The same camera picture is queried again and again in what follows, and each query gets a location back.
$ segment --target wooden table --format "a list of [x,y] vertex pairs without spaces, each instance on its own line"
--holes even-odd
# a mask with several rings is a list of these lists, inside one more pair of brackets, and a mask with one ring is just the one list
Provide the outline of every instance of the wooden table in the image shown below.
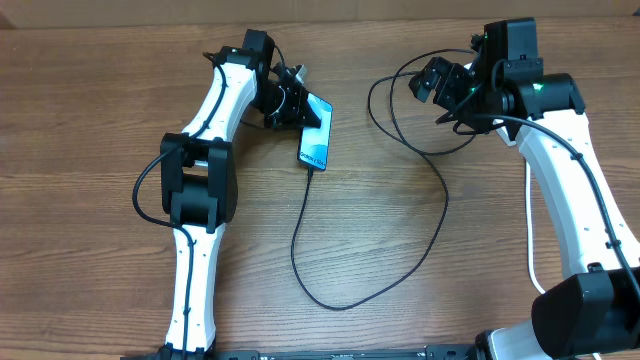
[[[247,27],[268,31],[289,64],[306,64],[309,90],[335,108],[329,168],[313,179],[301,228],[301,276],[331,304],[398,279],[424,252],[444,196],[424,161],[372,124],[367,91],[418,54],[466,47],[489,21],[0,32],[0,358],[113,359],[163,343],[173,236],[135,214],[131,189],[162,135],[180,131],[199,109],[211,83],[202,51],[241,45]],[[631,17],[538,20],[546,72],[569,72],[578,82],[600,164],[635,231],[639,33]],[[395,104],[410,141],[432,150],[459,144],[449,126],[434,125],[442,110],[413,99],[406,82]],[[387,91],[375,93],[373,108],[389,127]],[[332,312],[306,297],[289,260],[306,179],[297,141],[293,132],[247,127],[234,139],[240,195],[219,256],[219,349],[468,343],[528,317],[537,293],[527,275],[516,149],[492,134],[435,158],[451,201],[425,263],[389,293]],[[534,195],[537,272],[548,288],[561,280],[560,259],[537,186]],[[163,216],[159,173],[141,199]]]

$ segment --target black wire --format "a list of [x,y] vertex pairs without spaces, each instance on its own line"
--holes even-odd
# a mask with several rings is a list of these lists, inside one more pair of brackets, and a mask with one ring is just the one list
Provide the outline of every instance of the black wire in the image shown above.
[[286,67],[287,67],[287,65],[285,65],[285,62],[284,62],[284,56],[282,55],[282,51],[280,51],[280,48],[278,47],[278,45],[275,45],[275,44],[274,44],[274,45],[273,45],[273,47],[274,47],[276,50],[278,50],[278,55],[280,55],[280,60],[282,61],[282,66],[283,66],[284,68],[286,68]]
[[[198,131],[196,131],[195,133],[190,135],[189,139],[197,138],[198,136],[202,135],[202,133],[209,127],[209,124],[211,123],[211,120],[213,119],[214,114],[218,110],[218,107],[220,107],[220,103],[222,102],[222,98],[224,97],[224,92],[225,92],[226,87],[227,87],[227,78],[226,78],[226,75],[224,73],[224,70],[222,70],[222,67],[218,63],[215,62],[212,54],[203,53],[203,55],[204,55],[204,57],[206,57],[207,59],[209,59],[213,63],[213,67],[214,68],[218,68],[218,71],[220,71],[220,76],[222,77],[222,88],[220,90],[220,96],[216,100],[216,103],[213,106],[213,109],[211,110],[211,113],[209,113],[209,116],[207,116],[205,121],[202,123],[202,126],[200,127],[200,129],[198,129]],[[163,220],[151,217],[151,216],[145,214],[144,211],[142,211],[142,208],[140,208],[140,204],[138,203],[138,192],[140,191],[140,186],[142,185],[142,181],[147,177],[147,175],[151,172],[151,170],[153,170],[153,168],[162,161],[162,159],[164,159],[165,157],[169,156],[170,154],[173,154],[178,149],[182,149],[183,145],[184,144],[180,144],[180,145],[177,145],[177,146],[169,149],[167,152],[160,154],[149,165],[147,165],[147,167],[142,171],[142,173],[140,173],[140,176],[138,176],[138,179],[136,180],[136,183],[133,186],[133,192],[131,194],[131,202],[133,203],[133,208],[136,210],[136,213],[138,213],[138,215],[140,215],[140,217],[143,218],[144,220],[146,220],[146,221],[148,221],[150,223],[156,224],[156,225],[166,226],[166,227],[169,227],[169,228],[172,228],[172,229],[179,230],[180,232],[182,232],[184,234],[184,236],[187,239],[187,245],[189,246],[189,270],[187,272],[187,285],[186,285],[186,293],[185,293],[185,296],[184,296],[184,311],[183,311],[183,315],[184,315],[184,332],[183,332],[183,335],[182,335],[182,360],[186,360],[186,358],[187,358],[187,337],[188,337],[188,333],[189,333],[189,311],[191,310],[191,308],[189,307],[189,296],[191,294],[191,278],[193,276],[193,256],[194,256],[194,254],[193,254],[193,252],[194,252],[193,246],[195,245],[196,242],[193,241],[193,239],[189,235],[189,232],[186,231],[182,227],[182,225],[173,224],[173,223],[168,222],[168,221],[163,221]]]
[[636,280],[633,272],[631,271],[631,267],[627,262],[627,259],[624,257],[622,250],[620,249],[620,240],[616,239],[614,227],[611,223],[611,219],[609,218],[609,212],[607,211],[607,206],[604,202],[604,197],[602,196],[602,192],[600,191],[600,186],[598,186],[598,182],[596,181],[591,168],[587,164],[587,161],[584,159],[582,154],[578,152],[569,142],[563,139],[560,135],[554,133],[553,131],[547,129],[546,127],[529,120],[524,120],[520,118],[516,118],[513,116],[506,115],[490,115],[490,114],[478,114],[474,115],[474,118],[477,119],[501,119],[503,122],[511,122],[517,123],[524,126],[529,126],[534,128],[543,134],[547,135],[551,139],[555,140],[558,144],[562,145],[569,154],[571,155],[571,160],[575,160],[580,164],[582,170],[587,176],[587,180],[589,180],[589,184],[591,185],[591,189],[593,190],[593,195],[596,198],[596,202],[598,203],[598,208],[600,209],[600,215],[602,215],[602,220],[607,229],[607,234],[609,234],[609,242],[606,244],[608,248],[612,248],[618,258],[618,262],[620,262],[620,266],[624,270],[625,274],[629,278],[629,282],[631,283],[631,287],[633,288],[633,292],[636,296],[636,300],[640,303],[640,286],[638,285],[638,281]]
[[250,123],[250,122],[248,122],[248,121],[240,120],[240,123],[241,123],[242,125],[245,125],[245,126],[248,126],[248,127],[252,127],[252,128],[254,128],[254,129],[267,130],[267,128],[266,128],[266,127],[264,127],[264,126],[258,126],[258,125],[256,125],[256,124]]
[[[424,254],[422,255],[422,257],[420,258],[420,260],[418,261],[418,263],[411,268],[411,270],[409,270],[404,276],[402,276],[400,279],[396,280],[394,283],[392,283],[391,285],[385,287],[384,289],[376,292],[373,295],[370,295],[358,302],[355,302],[351,305],[346,305],[346,306],[331,306],[331,305],[327,305],[323,302],[321,302],[320,300],[316,299],[315,296],[313,296],[313,294],[311,294],[311,292],[309,292],[309,290],[307,289],[307,287],[304,285],[304,283],[302,282],[302,279],[300,278],[300,275],[298,274],[298,269],[296,267],[296,263],[295,263],[295,241],[296,241],[296,236],[298,234],[298,230],[300,229],[300,224],[302,222],[302,217],[304,215],[304,210],[306,208],[307,205],[307,198],[309,195],[309,188],[311,187],[311,179],[313,177],[313,170],[311,168],[309,168],[308,174],[307,174],[307,187],[305,190],[305,194],[304,194],[304,200],[302,201],[302,208],[300,209],[300,216],[298,217],[298,222],[296,224],[296,228],[293,232],[293,237],[291,239],[291,265],[293,267],[293,273],[296,276],[296,279],[298,280],[298,284],[300,284],[300,287],[302,288],[302,290],[307,294],[307,296],[316,304],[318,304],[319,306],[328,309],[328,310],[334,310],[334,311],[342,311],[342,310],[349,310],[349,309],[353,309],[356,306],[362,305],[364,303],[366,303],[369,300],[372,300],[382,294],[384,294],[385,292],[393,289],[395,286],[397,286],[398,284],[402,283],[404,280],[406,280],[409,276],[411,276],[414,272],[416,272],[416,270],[418,270],[418,268],[420,268],[420,266],[422,265],[422,263],[424,262],[424,260],[427,258],[427,256],[429,255],[429,252],[431,251],[431,248],[433,247],[433,244],[435,243],[435,240],[438,236],[438,233],[440,232],[440,228],[442,227],[442,223],[444,222],[444,218],[445,215],[447,214],[447,208],[449,206],[449,189],[447,188],[447,184],[444,181],[444,178],[442,177],[442,175],[440,174],[440,171],[438,171],[438,168],[436,168],[436,166],[433,164],[433,162],[431,162],[431,160],[429,160],[429,158],[427,157],[427,155],[445,155],[445,154],[450,154],[452,152],[455,152],[457,150],[462,149],[463,147],[465,147],[467,144],[469,144],[472,140],[473,137],[471,137],[469,140],[467,140],[466,142],[464,142],[462,145],[459,145],[458,147],[448,150],[448,151],[442,151],[442,152],[437,152],[437,153],[429,153],[426,151],[422,151],[419,149],[416,149],[414,146],[412,146],[411,144],[409,144],[409,142],[407,142],[404,139],[404,136],[402,135],[402,131],[400,130],[400,128],[397,126],[396,124],[396,130],[398,132],[398,135],[400,136],[400,138],[397,138],[395,136],[393,136],[392,134],[390,134],[387,130],[385,130],[375,119],[375,117],[373,116],[373,113],[371,111],[371,94],[373,92],[373,89],[380,84],[383,81],[386,80],[390,80],[393,79],[395,81],[396,78],[401,77],[401,76],[408,76],[408,75],[415,75],[417,72],[407,72],[407,73],[400,73],[400,71],[406,67],[408,64],[421,59],[423,57],[426,56],[430,56],[433,54],[437,54],[437,53],[441,53],[441,52],[446,52],[446,51],[458,51],[458,50],[450,50],[450,49],[445,49],[445,50],[438,50],[438,51],[433,51],[430,53],[427,53],[425,55],[421,55],[415,59],[413,59],[412,61],[410,61],[409,63],[405,64],[402,68],[400,68],[400,70],[398,70],[396,72],[396,74],[394,76],[388,76],[385,78],[382,78],[378,81],[376,81],[372,86],[371,89],[369,90],[369,97],[367,99],[367,108],[369,110],[369,115],[371,116],[371,120],[373,120],[373,122],[376,124],[376,126],[383,132],[385,133],[387,136],[389,136],[390,138],[400,142],[401,144],[403,144],[404,146],[408,147],[411,151],[415,152],[416,154],[420,155],[424,161],[427,162],[427,164],[431,167],[431,169],[433,170],[433,172],[436,174],[436,176],[438,177],[438,179],[440,180],[440,183],[442,184],[442,188],[444,190],[444,195],[445,195],[445,200],[444,200],[444,206],[442,209],[442,215],[440,216],[440,220],[438,222],[438,226],[436,227],[434,233],[433,233],[433,237],[431,238],[431,240],[429,241],[429,245],[427,246],[427,249],[425,250]],[[390,90],[390,95],[393,93],[393,87]]]
[[415,75],[417,74],[419,71],[409,71],[409,72],[404,72],[401,74],[396,74],[394,76],[387,76],[384,77],[378,81],[376,81],[375,83],[373,83],[373,85],[371,86],[371,88],[369,89],[369,96],[367,97],[367,110],[369,111],[369,116],[371,117],[371,120],[373,121],[373,123],[378,127],[378,129],[380,129],[380,131],[382,131],[383,133],[385,133],[388,137],[392,138],[393,140],[403,144],[404,146],[408,147],[409,149],[413,150],[414,152],[418,153],[419,155],[427,155],[427,156],[441,156],[441,155],[447,155],[447,154],[451,154],[453,152],[456,152],[460,149],[462,149],[463,147],[469,145],[469,143],[471,141],[473,141],[473,138],[465,141],[464,143],[462,143],[461,145],[451,149],[451,150],[447,150],[447,151],[438,151],[438,152],[429,152],[429,151],[423,151],[420,149],[417,149],[415,147],[413,147],[413,145],[409,144],[408,142],[403,142],[400,138],[397,138],[395,136],[393,136],[390,132],[388,132],[385,128],[382,127],[382,125],[380,125],[380,123],[378,123],[378,120],[376,120],[375,116],[373,116],[373,112],[371,111],[371,96],[373,94],[373,89],[375,89],[376,86],[378,86],[378,84],[380,84],[381,82],[387,81],[387,80],[391,80],[394,77],[402,77],[402,76],[409,76],[409,75]]
[[491,90],[496,91],[496,76],[498,75],[498,66],[504,66],[504,63],[507,62],[506,59],[500,59],[493,64],[493,68],[491,68]]

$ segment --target robotic arm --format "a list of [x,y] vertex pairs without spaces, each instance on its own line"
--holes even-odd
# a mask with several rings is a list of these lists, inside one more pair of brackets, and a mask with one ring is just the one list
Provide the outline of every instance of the robotic arm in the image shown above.
[[455,121],[458,133],[463,124],[478,134],[506,126],[540,183],[565,281],[534,301],[531,320],[480,334],[460,359],[637,348],[640,245],[596,159],[577,85],[568,74],[543,74],[533,19],[488,24],[472,37],[472,48],[477,57],[469,69],[434,58],[409,86],[423,102],[435,89],[433,102],[449,110],[437,123]]
[[[232,141],[247,107],[265,115],[265,128],[320,127],[302,86],[306,69],[278,63],[272,70],[274,47],[265,32],[248,30],[242,48],[205,53],[214,63],[209,93],[181,134],[162,139],[162,205],[174,227],[177,256],[174,305],[165,345],[140,359],[213,357],[217,258],[238,196]],[[269,80],[269,71],[279,80]],[[207,168],[208,176],[185,174],[183,168],[192,166]]]

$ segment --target black metal base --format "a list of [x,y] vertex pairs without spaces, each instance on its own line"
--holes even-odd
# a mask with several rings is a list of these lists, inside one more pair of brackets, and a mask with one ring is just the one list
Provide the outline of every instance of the black metal base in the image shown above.
[[[341,350],[259,353],[257,351],[224,351],[188,353],[188,360],[464,360],[475,351],[474,345],[429,345],[418,349]],[[126,357],[121,360],[180,360],[180,351],[161,347],[157,354]]]

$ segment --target smartphone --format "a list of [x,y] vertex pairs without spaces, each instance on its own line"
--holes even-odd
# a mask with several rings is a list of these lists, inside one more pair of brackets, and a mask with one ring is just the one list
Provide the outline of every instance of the smartphone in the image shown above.
[[309,94],[307,103],[321,121],[320,128],[304,127],[298,146],[298,160],[314,169],[327,169],[329,158],[329,135],[333,107],[319,97]]

